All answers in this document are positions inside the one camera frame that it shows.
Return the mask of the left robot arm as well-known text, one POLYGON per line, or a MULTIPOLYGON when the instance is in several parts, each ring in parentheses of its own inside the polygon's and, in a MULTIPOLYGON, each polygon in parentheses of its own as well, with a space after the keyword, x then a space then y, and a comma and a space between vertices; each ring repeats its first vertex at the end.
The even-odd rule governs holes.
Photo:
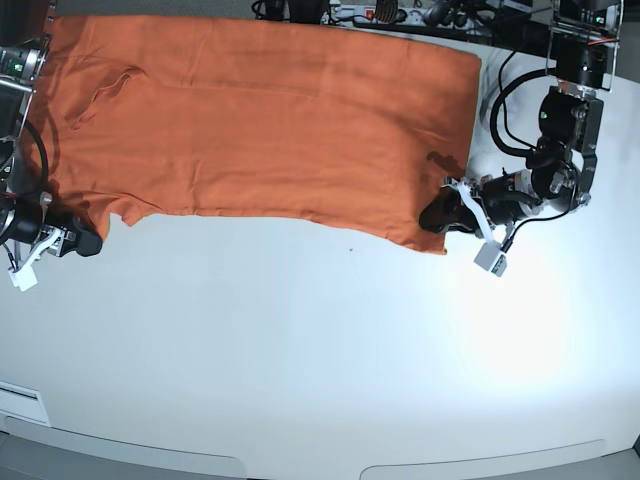
POLYGON ((604 103, 616 68, 624 4, 621 1, 554 1, 548 24, 533 20, 534 10, 515 11, 510 1, 440 1, 426 13, 429 24, 446 24, 460 13, 484 28, 484 36, 512 54, 544 58, 543 68, 500 83, 489 113, 489 133, 496 147, 524 161, 523 170, 481 180, 448 178, 419 216, 430 233, 480 234, 483 227, 504 225, 513 239, 518 229, 538 220, 545 207, 563 217, 590 200, 597 167, 604 103), (507 99, 521 85, 544 77, 555 80, 539 113, 540 136, 513 144, 507 99))

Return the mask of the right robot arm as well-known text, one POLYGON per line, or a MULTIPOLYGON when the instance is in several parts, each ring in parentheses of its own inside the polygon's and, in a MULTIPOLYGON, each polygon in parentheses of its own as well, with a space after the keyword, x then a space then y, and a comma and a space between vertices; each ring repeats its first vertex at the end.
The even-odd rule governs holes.
POLYGON ((35 247, 54 237, 49 249, 57 257, 76 253, 91 257, 103 241, 94 229, 53 203, 47 190, 49 157, 41 134, 28 120, 35 83, 47 60, 51 35, 43 33, 1 48, 1 245, 10 241, 35 247), (39 160, 34 179, 26 173, 21 137, 33 140, 39 160))

